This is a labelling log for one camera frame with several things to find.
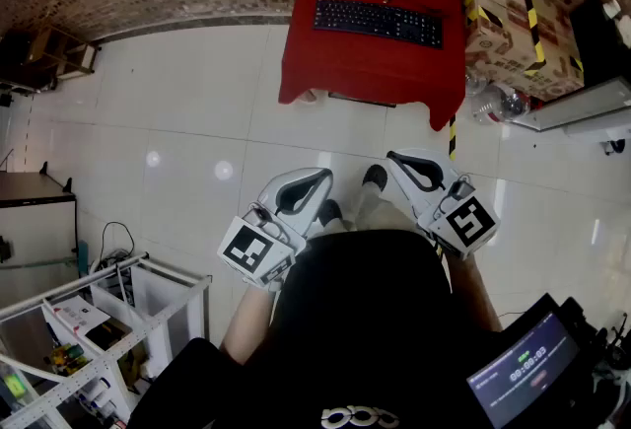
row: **white logo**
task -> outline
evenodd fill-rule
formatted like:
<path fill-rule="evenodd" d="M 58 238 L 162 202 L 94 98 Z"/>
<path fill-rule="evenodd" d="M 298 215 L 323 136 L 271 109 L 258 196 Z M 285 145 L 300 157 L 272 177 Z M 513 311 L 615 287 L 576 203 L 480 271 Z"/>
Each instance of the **white logo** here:
<path fill-rule="evenodd" d="M 339 418 L 339 420 L 332 421 L 331 418 Z M 387 410 L 369 406 L 348 405 L 322 411 L 321 424 L 324 429 L 338 429 L 349 422 L 357 427 L 370 427 L 377 423 L 385 429 L 393 429 L 398 426 L 399 420 L 396 415 Z"/>

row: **timer display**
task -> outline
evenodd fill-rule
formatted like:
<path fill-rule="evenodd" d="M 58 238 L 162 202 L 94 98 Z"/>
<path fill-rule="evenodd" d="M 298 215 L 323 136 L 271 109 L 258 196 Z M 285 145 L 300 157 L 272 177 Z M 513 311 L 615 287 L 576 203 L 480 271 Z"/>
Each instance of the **timer display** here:
<path fill-rule="evenodd" d="M 539 348 L 534 353 L 534 356 L 530 357 L 529 359 L 527 359 L 528 355 L 530 355 L 529 351 L 523 353 L 518 359 L 519 362 L 523 362 L 522 367 L 519 368 L 518 370 L 515 370 L 513 373 L 511 373 L 511 377 L 510 377 L 511 382 L 516 382 L 520 378 L 521 375 L 523 375 L 526 371 L 528 371 L 532 366 L 534 366 L 537 363 L 539 359 L 541 359 L 541 357 L 545 355 L 545 347 L 542 346 L 541 348 Z"/>
<path fill-rule="evenodd" d="M 504 427 L 546 391 L 578 352 L 572 336 L 550 312 L 467 381 L 493 427 Z"/>

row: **black keyboard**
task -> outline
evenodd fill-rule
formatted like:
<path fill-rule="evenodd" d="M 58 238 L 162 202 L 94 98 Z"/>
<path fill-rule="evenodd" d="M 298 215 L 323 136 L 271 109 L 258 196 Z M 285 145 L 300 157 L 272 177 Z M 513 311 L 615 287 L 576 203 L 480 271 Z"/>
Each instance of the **black keyboard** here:
<path fill-rule="evenodd" d="M 443 48 L 443 21 L 421 12 L 348 0 L 317 0 L 315 30 L 400 39 Z"/>

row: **white metal rack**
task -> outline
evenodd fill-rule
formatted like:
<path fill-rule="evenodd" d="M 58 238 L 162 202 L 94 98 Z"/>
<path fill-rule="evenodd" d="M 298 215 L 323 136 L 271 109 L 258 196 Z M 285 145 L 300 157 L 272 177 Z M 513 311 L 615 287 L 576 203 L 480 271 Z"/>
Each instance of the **white metal rack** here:
<path fill-rule="evenodd" d="M 138 295 L 143 294 L 143 283 L 151 283 L 153 281 L 159 284 L 162 299 L 162 307 L 159 310 L 157 308 L 144 308 L 142 310 L 134 308 L 99 286 L 100 281 L 112 275 L 119 275 L 120 271 L 127 269 L 130 270 L 135 295 L 136 291 L 138 291 Z M 50 372 L 38 370 L 5 356 L 0 356 L 0 361 L 4 360 L 4 362 L 18 370 L 17 374 L 33 399 L 18 412 L 1 421 L 0 427 L 2 429 L 21 429 L 44 418 L 51 427 L 66 429 L 69 426 L 57 411 L 57 406 L 82 387 L 99 378 L 105 378 L 110 384 L 111 401 L 116 407 L 116 414 L 124 422 L 127 422 L 139 400 L 139 396 L 127 389 L 116 361 L 136 344 L 144 341 L 153 368 L 157 373 L 162 372 L 173 358 L 169 326 L 175 321 L 172 319 L 175 314 L 178 314 L 184 308 L 186 308 L 187 327 L 185 330 L 187 332 L 187 335 L 184 337 L 185 341 L 194 337 L 205 337 L 203 293 L 211 283 L 212 276 L 194 278 L 164 267 L 150 260 L 149 255 L 143 253 L 119 263 L 118 266 L 102 269 L 94 274 L 0 310 L 0 322 L 15 318 L 26 312 L 42 311 L 44 318 L 60 341 L 81 345 L 86 358 L 90 359 L 86 366 L 70 377 L 56 377 Z M 52 304 L 54 304 L 55 300 L 65 298 L 73 292 L 88 286 L 90 286 L 92 291 L 94 306 L 132 329 L 129 334 L 108 350 L 102 350 L 87 337 L 74 333 L 52 309 Z M 177 327 L 177 331 L 182 331 L 181 322 Z M 54 380 L 58 384 L 47 393 L 37 395 L 20 370 Z"/>

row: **person's leg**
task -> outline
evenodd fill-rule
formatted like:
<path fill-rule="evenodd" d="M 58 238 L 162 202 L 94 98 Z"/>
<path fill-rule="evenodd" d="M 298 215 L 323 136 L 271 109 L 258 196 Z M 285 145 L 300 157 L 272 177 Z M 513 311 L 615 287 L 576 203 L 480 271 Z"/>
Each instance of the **person's leg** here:
<path fill-rule="evenodd" d="M 370 166 L 358 196 L 355 217 L 357 230 L 399 229 L 418 232 L 413 221 L 392 203 L 381 198 L 386 184 L 386 170 L 379 165 Z"/>
<path fill-rule="evenodd" d="M 317 218 L 324 227 L 324 231 L 313 235 L 312 238 L 346 233 L 352 227 L 352 224 L 345 224 L 346 221 L 342 219 L 342 211 L 339 209 L 339 205 L 332 199 L 327 199 L 322 203 L 317 212 Z"/>

